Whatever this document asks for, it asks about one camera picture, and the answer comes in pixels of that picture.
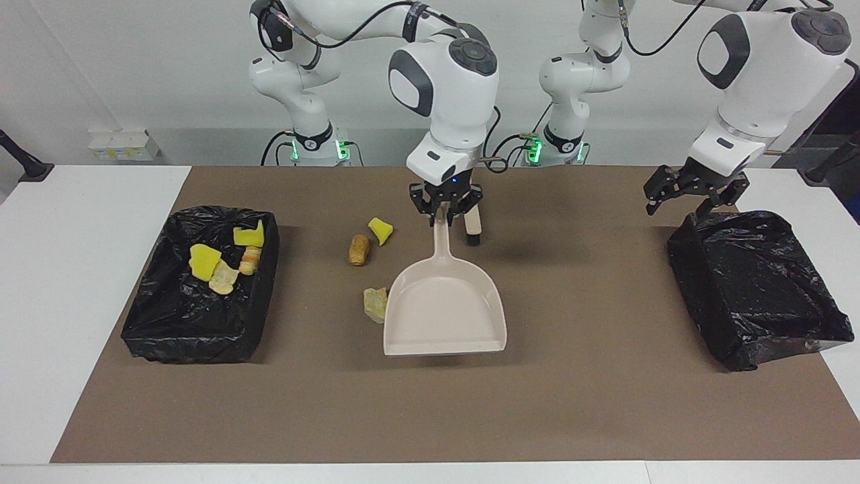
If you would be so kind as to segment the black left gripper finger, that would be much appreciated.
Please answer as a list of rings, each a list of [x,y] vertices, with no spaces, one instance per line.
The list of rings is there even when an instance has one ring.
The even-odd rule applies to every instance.
[[[643,184],[643,193],[648,200],[646,211],[653,216],[662,203],[680,196],[678,174],[672,167],[661,165]]]
[[[720,206],[734,206],[749,187],[749,180],[737,177],[722,189],[710,184],[704,184],[704,187],[705,199],[696,209],[696,217],[704,217]]]

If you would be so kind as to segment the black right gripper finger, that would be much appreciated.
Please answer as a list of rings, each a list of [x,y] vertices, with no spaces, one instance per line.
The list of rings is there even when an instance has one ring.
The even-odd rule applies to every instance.
[[[479,203],[483,197],[482,189],[470,189],[470,191],[458,202],[458,210],[464,218],[465,232],[481,233],[482,219]]]
[[[411,187],[411,201],[419,214],[425,215],[428,218],[430,227],[434,226],[436,217],[436,207],[433,205],[432,197],[427,198],[425,187]]]

